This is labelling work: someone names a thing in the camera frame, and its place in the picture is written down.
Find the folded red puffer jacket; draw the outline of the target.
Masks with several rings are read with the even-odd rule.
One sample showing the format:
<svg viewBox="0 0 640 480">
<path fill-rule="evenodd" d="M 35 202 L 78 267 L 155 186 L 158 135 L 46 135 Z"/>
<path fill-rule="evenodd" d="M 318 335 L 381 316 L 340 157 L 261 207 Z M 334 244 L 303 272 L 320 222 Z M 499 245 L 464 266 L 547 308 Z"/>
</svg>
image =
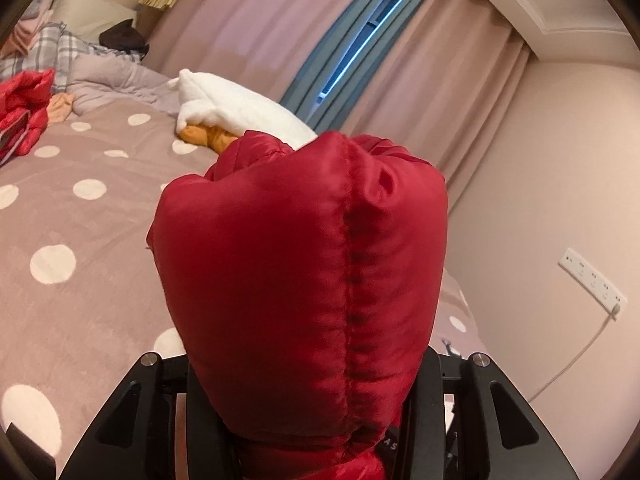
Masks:
<svg viewBox="0 0 640 480">
<path fill-rule="evenodd" d="M 1 165 L 27 155 L 49 122 L 54 69 L 21 72 L 1 84 Z"/>
</svg>

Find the grey-blue inner curtain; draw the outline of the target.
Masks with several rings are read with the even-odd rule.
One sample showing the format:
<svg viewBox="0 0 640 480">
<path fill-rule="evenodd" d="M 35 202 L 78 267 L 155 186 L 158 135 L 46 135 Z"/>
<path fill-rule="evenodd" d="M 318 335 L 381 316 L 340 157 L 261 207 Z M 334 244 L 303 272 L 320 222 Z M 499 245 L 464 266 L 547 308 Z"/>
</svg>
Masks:
<svg viewBox="0 0 640 480">
<path fill-rule="evenodd" d="M 425 0 L 352 0 L 280 104 L 315 132 L 338 130 Z"/>
</svg>

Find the grey folded garment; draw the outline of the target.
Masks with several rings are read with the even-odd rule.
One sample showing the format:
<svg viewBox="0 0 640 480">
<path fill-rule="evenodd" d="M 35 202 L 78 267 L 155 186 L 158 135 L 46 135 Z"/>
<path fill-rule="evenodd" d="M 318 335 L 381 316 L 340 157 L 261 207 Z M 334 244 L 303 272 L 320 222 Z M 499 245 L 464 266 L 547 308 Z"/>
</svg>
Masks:
<svg viewBox="0 0 640 480">
<path fill-rule="evenodd" d="M 38 18 L 41 12 L 51 9 L 53 0 L 32 0 L 21 16 L 22 20 L 32 20 Z"/>
</svg>

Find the black garment on bed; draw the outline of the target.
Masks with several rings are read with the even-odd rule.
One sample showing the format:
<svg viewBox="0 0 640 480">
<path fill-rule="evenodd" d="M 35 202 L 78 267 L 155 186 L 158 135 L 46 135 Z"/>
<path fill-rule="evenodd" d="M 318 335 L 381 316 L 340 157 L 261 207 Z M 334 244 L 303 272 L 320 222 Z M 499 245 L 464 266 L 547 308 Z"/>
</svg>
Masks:
<svg viewBox="0 0 640 480">
<path fill-rule="evenodd" d="M 146 39 L 134 28 L 134 20 L 121 21 L 100 33 L 99 44 L 113 50 L 124 51 L 127 54 L 137 52 L 145 56 L 149 52 Z"/>
</svg>

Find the pink folded clothes pile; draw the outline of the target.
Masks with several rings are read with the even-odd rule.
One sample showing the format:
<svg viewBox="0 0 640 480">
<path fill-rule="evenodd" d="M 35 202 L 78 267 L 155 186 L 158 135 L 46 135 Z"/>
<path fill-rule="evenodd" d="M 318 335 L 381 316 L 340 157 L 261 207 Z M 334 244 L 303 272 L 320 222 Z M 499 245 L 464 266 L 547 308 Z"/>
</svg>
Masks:
<svg viewBox="0 0 640 480">
<path fill-rule="evenodd" d="M 28 8 L 15 24 L 8 39 L 2 44 L 1 57 L 28 55 L 38 32 L 50 20 L 51 14 L 49 3 L 44 2 L 38 8 Z"/>
</svg>

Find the polka dot brown bedspread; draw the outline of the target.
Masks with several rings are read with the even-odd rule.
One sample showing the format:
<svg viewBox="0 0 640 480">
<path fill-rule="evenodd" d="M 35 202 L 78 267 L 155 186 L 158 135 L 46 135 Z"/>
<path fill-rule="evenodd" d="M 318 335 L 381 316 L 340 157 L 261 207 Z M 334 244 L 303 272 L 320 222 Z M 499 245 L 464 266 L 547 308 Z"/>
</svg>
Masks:
<svg viewBox="0 0 640 480">
<path fill-rule="evenodd" d="M 1 170 L 1 435 L 26 458 L 3 477 L 63 479 L 138 359 L 188 356 L 146 238 L 164 188 L 221 154 L 179 153 L 173 131 L 168 115 L 120 100 L 50 126 L 41 148 Z M 445 270 L 428 349 L 485 351 Z M 381 479 L 393 479 L 406 400 L 375 449 Z"/>
</svg>

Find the pink curtain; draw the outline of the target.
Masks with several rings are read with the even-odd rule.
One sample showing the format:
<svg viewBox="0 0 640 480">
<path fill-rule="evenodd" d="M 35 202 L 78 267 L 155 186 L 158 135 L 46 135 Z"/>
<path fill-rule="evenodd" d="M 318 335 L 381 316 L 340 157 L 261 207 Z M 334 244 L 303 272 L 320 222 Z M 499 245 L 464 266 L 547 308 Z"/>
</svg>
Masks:
<svg viewBox="0 0 640 480">
<path fill-rule="evenodd" d="M 432 162 L 461 197 L 494 138 L 529 48 L 488 0 L 405 0 L 320 106 L 338 60 L 382 0 L 178 0 L 145 64 L 214 73 L 314 130 L 386 136 Z"/>
</svg>

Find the red puffer jacket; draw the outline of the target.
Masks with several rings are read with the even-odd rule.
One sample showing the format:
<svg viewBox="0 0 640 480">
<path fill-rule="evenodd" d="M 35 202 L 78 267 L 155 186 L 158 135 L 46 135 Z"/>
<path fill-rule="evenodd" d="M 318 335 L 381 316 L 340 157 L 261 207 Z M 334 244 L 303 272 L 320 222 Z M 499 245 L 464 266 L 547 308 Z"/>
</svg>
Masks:
<svg viewBox="0 0 640 480">
<path fill-rule="evenodd" d="M 54 69 L 21 72 L 1 84 L 1 165 L 27 155 L 49 122 Z"/>
<path fill-rule="evenodd" d="M 375 136 L 250 131 L 164 188 L 148 237 L 168 311 L 247 479 L 381 479 L 433 330 L 440 172 Z"/>
</svg>

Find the sage green pillow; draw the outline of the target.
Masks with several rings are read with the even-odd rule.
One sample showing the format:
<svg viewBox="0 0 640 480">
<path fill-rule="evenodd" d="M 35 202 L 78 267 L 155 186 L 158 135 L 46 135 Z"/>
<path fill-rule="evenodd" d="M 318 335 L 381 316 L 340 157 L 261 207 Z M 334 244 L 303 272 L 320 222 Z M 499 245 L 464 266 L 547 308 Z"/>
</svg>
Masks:
<svg viewBox="0 0 640 480">
<path fill-rule="evenodd" d="M 136 24 L 137 12 L 107 0 L 53 0 L 51 22 L 89 44 L 97 44 L 102 32 L 121 22 Z"/>
</svg>

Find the grey lavender quilt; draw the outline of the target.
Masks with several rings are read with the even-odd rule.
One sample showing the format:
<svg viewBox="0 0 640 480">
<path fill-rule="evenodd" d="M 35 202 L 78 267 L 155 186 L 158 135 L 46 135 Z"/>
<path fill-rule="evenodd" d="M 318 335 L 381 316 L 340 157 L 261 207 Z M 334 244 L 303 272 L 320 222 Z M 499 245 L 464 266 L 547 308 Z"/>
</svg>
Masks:
<svg viewBox="0 0 640 480">
<path fill-rule="evenodd" d="M 66 92 L 74 97 L 73 111 L 80 116 L 111 102 L 127 99 L 176 116 L 178 92 L 169 79 L 120 56 L 80 54 L 70 66 Z"/>
</svg>

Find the plaid grey pillow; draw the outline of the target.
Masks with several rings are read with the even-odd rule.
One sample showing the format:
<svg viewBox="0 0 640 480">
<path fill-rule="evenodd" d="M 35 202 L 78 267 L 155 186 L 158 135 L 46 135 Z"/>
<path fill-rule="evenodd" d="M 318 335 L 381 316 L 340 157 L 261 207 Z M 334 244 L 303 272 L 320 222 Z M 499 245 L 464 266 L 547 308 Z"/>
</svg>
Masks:
<svg viewBox="0 0 640 480">
<path fill-rule="evenodd" d="M 109 49 L 100 44 L 89 44 L 72 34 L 64 24 L 50 23 L 44 25 L 38 32 L 28 55 L 11 54 L 1 61 L 1 81 L 9 80 L 21 72 L 54 70 L 52 92 L 64 92 L 70 66 L 81 54 L 114 55 L 134 63 L 141 63 L 143 58 L 143 55 L 137 51 L 127 53 Z"/>
</svg>

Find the white wall power strip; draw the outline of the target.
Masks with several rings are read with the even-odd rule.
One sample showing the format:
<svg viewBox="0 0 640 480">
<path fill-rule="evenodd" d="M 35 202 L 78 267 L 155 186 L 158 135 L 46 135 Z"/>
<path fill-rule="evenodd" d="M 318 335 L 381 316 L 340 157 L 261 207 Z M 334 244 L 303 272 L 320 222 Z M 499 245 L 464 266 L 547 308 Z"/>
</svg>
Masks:
<svg viewBox="0 0 640 480">
<path fill-rule="evenodd" d="M 628 301 L 623 293 L 583 256 L 566 248 L 558 265 L 585 289 L 598 304 L 617 321 Z"/>
</svg>

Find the white plush goose toy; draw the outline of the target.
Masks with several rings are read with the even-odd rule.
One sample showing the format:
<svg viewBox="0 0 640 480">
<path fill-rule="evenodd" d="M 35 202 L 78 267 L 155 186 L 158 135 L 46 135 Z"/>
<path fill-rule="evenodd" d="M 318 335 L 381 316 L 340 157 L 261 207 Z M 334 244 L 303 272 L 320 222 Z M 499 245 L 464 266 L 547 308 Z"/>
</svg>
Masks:
<svg viewBox="0 0 640 480">
<path fill-rule="evenodd" d="M 216 153 L 247 131 L 269 133 L 294 150 L 317 137 L 285 107 L 221 76 L 184 68 L 166 88 L 178 92 L 177 136 Z"/>
</svg>

